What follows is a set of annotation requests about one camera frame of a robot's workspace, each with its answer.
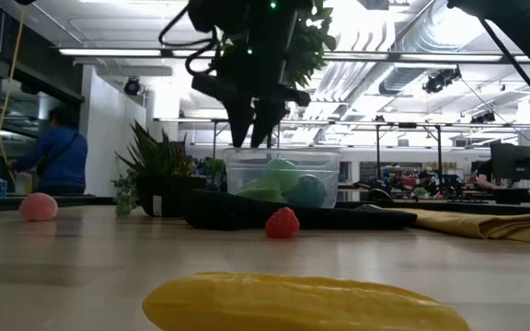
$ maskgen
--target ductwork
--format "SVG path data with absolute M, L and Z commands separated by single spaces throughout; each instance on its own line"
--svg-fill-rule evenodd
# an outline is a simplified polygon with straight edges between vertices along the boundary
M 419 17 L 410 30 L 390 48 L 401 52 L 460 51 L 482 33 L 478 21 L 458 9 L 447 8 L 447 0 L 435 0 Z M 354 103 L 365 93 L 397 95 L 417 80 L 430 67 L 406 67 L 393 63 L 379 63 L 365 77 L 349 98 Z

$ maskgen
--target wooden table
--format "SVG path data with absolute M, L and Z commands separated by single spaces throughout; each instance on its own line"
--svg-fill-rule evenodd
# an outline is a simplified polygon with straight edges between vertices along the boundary
M 0 213 L 0 330 L 156 330 L 143 297 L 165 280 L 210 270 L 369 280 L 454 306 L 475 330 L 530 331 L 530 245 L 422 230 L 190 229 L 112 207 L 61 210 L 56 222 Z

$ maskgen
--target clear plastic container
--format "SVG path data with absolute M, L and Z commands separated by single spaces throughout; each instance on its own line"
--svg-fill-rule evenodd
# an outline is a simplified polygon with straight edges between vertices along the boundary
M 314 150 L 224 150 L 228 193 L 255 200 L 334 208 L 340 153 Z

